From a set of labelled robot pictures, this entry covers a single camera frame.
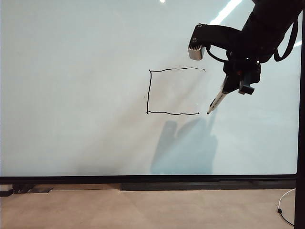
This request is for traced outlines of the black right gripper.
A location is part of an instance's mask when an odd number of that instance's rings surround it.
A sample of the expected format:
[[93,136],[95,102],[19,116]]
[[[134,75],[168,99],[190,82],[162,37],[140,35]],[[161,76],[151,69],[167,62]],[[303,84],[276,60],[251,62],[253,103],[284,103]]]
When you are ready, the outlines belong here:
[[240,94],[252,95],[253,83],[259,83],[261,65],[251,58],[235,58],[231,51],[226,52],[228,60],[224,63],[223,71],[226,74],[223,81],[223,93],[229,94],[239,89]]

